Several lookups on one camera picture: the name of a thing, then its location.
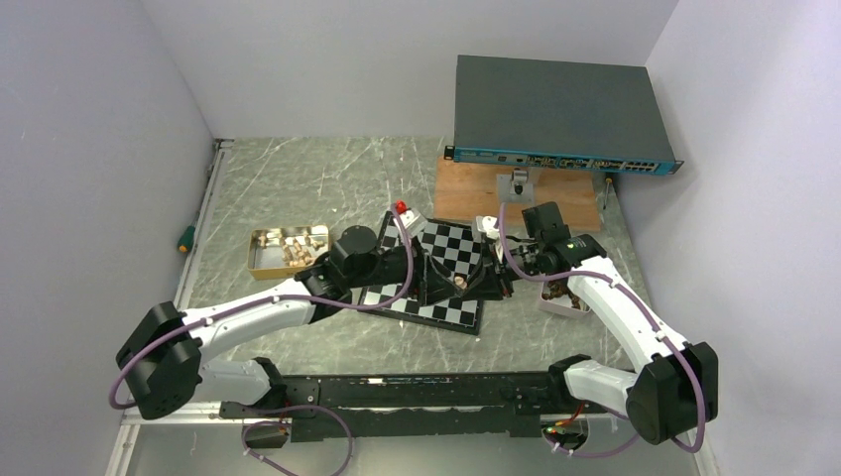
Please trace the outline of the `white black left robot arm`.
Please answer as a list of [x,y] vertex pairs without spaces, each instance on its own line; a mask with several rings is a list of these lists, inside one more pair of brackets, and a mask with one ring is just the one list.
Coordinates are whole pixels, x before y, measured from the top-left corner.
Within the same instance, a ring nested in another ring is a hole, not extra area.
[[267,358],[224,362],[220,354],[342,309],[363,310],[353,300],[356,289],[394,285],[396,299],[422,304],[464,292],[401,218],[394,223],[399,245],[383,248],[370,228],[348,228],[312,266],[248,297],[185,310],[172,301],[153,305],[115,357],[120,374],[109,391],[110,406],[157,419],[192,401],[231,401],[269,417],[286,398],[276,366]]

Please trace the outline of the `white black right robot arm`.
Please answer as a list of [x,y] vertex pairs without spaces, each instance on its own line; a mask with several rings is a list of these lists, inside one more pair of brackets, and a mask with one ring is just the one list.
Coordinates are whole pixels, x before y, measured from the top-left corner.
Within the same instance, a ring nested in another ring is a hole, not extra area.
[[480,275],[500,285],[494,295],[503,297],[515,279],[563,284],[617,339],[633,366],[623,371],[584,355],[562,359],[549,369],[550,405],[569,412],[582,401],[594,403],[624,417],[649,444],[670,440],[686,452],[699,452],[706,425],[718,415],[715,350],[690,342],[658,317],[594,237],[570,233],[555,203],[522,215],[530,241],[516,249],[509,245],[503,212],[474,221],[494,267]]

